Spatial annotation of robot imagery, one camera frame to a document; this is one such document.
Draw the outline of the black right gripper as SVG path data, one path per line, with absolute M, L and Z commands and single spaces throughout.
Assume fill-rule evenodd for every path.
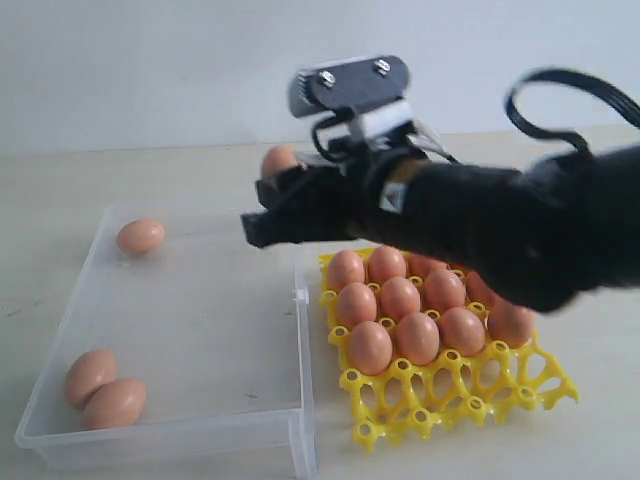
M 347 241 L 432 245 L 433 163 L 411 147 L 361 150 L 338 164 L 308 164 L 255 182 L 266 210 L 240 215 L 249 245 Z

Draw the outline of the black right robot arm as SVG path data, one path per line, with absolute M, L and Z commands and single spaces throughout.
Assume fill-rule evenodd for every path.
M 570 152 L 529 169 L 432 162 L 410 148 L 256 184 L 249 244 L 365 239 L 475 270 L 502 298 L 548 313 L 639 283 L 639 149 Z

